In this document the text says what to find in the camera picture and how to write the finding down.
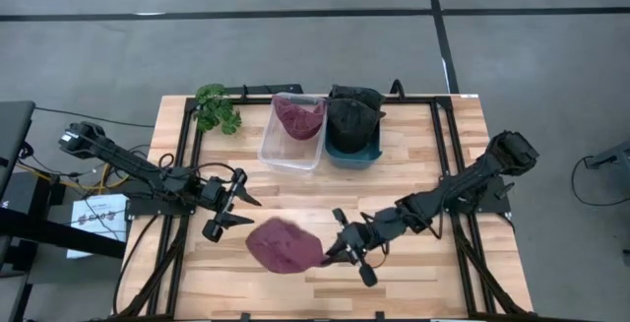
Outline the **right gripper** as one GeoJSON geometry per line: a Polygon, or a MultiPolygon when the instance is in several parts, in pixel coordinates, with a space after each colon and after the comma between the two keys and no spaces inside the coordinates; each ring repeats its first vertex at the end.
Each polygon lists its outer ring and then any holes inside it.
{"type": "Polygon", "coordinates": [[[335,220],[342,230],[337,234],[334,244],[326,251],[322,261],[323,267],[333,264],[350,263],[357,265],[359,275],[367,287],[378,283],[374,269],[366,260],[366,254],[378,247],[382,248],[385,256],[389,254],[389,242],[401,235],[407,229],[402,214],[397,208],[387,208],[377,212],[374,216],[361,213],[363,223],[349,222],[342,209],[333,210],[335,220]]]}

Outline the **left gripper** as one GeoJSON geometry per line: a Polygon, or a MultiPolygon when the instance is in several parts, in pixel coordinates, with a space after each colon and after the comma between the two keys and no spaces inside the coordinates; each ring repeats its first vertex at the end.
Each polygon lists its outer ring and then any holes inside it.
{"type": "Polygon", "coordinates": [[[212,219],[207,220],[202,229],[202,235],[209,241],[219,242],[225,229],[254,223],[251,219],[234,215],[231,212],[234,208],[234,198],[239,198],[254,206],[261,206],[261,203],[247,192],[244,187],[245,181],[245,172],[241,168],[237,168],[228,189],[225,189],[217,178],[212,178],[202,190],[202,198],[205,200],[203,207],[216,213],[212,219]]]}

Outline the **red baseball cap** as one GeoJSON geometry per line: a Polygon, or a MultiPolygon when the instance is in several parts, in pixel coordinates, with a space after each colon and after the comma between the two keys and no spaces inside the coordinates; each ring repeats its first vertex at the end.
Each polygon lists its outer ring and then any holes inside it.
{"type": "Polygon", "coordinates": [[[294,140],[314,137],[324,123],[325,103],[315,98],[273,96],[275,114],[294,140]]]}
{"type": "Polygon", "coordinates": [[[325,260],[321,240],[293,222],[271,218],[245,240],[251,255],[269,272],[302,273],[325,260]]]}

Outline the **clear plastic bin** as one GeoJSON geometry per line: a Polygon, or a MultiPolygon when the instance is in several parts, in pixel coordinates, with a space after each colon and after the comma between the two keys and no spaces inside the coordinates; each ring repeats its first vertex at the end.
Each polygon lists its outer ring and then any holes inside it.
{"type": "Polygon", "coordinates": [[[318,166],[325,142],[327,102],[323,97],[279,93],[274,96],[315,98],[325,103],[324,123],[311,139],[292,139],[278,120],[271,100],[270,115],[258,150],[258,159],[274,170],[310,173],[318,166]]]}

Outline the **teal plastic bin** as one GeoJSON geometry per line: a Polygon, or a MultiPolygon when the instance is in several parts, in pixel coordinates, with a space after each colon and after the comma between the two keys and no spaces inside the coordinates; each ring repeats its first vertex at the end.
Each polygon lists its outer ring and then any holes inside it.
{"type": "Polygon", "coordinates": [[[325,149],[329,162],[338,168],[364,170],[378,161],[383,152],[381,150],[381,130],[377,125],[367,145],[360,151],[346,154],[339,151],[332,143],[332,130],[326,130],[325,149]]]}

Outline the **green artificial plant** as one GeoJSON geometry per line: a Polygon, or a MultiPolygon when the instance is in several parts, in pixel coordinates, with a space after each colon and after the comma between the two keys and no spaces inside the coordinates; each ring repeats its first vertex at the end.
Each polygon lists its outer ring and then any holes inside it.
{"type": "Polygon", "coordinates": [[[206,84],[195,96],[198,110],[197,129],[203,133],[219,128],[224,135],[233,135],[242,125],[240,111],[233,107],[222,84],[206,84]]]}

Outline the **white printed paper sheet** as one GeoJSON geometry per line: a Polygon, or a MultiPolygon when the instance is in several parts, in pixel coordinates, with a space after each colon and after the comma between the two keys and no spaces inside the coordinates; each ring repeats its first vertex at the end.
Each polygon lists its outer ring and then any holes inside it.
{"type": "Polygon", "coordinates": [[[123,194],[96,195],[75,201],[70,227],[126,242],[127,201],[123,194]]]}

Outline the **black equipment stand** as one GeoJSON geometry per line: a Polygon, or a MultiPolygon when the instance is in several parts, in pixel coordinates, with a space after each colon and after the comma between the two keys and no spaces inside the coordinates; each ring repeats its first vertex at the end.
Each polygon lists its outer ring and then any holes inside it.
{"type": "Polygon", "coordinates": [[[124,256],[124,242],[45,218],[49,199],[55,196],[57,188],[57,184],[38,179],[27,213],[0,204],[0,278],[22,277],[9,322],[23,322],[33,287],[29,274],[40,243],[112,258],[124,256]]]}

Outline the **dark grey side table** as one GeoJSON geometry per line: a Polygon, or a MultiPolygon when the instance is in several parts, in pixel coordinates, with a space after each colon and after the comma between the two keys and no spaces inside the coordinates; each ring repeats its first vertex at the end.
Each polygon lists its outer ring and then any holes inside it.
{"type": "Polygon", "coordinates": [[[34,108],[30,100],[0,101],[0,199],[27,137],[34,108]]]}

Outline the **grey furniture leg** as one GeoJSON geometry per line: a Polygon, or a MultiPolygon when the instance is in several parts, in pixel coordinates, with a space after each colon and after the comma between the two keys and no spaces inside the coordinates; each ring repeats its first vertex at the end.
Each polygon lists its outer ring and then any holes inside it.
{"type": "Polygon", "coordinates": [[[586,167],[597,169],[604,163],[620,164],[630,169],[630,140],[586,159],[586,167]]]}

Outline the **black aluminium rig frame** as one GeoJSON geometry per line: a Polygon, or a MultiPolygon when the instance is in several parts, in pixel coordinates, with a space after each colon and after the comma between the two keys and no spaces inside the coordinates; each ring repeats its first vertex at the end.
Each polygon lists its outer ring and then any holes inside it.
{"type": "Polygon", "coordinates": [[[126,263],[114,312],[106,322],[239,322],[240,315],[288,322],[385,322],[397,317],[468,318],[526,322],[533,314],[519,306],[491,274],[521,277],[515,238],[492,227],[477,210],[444,210],[430,229],[407,230],[369,251],[366,262],[378,283],[367,287],[350,263],[276,274],[248,251],[245,240],[257,226],[281,218],[317,236],[324,255],[342,230],[333,210],[349,222],[363,221],[412,193],[430,191],[446,176],[471,166],[493,137],[487,133],[478,101],[462,95],[406,96],[393,87],[379,122],[383,156],[365,170],[341,169],[320,159],[310,173],[274,170],[258,159],[272,97],[232,97],[243,123],[233,135],[201,132],[191,97],[161,101],[149,150],[151,163],[201,168],[200,176],[230,179],[219,163],[246,172],[247,192],[261,203],[238,198],[232,212],[254,221],[226,229],[219,242],[202,235],[215,213],[192,216],[157,213],[136,217],[127,238],[126,263]]]}

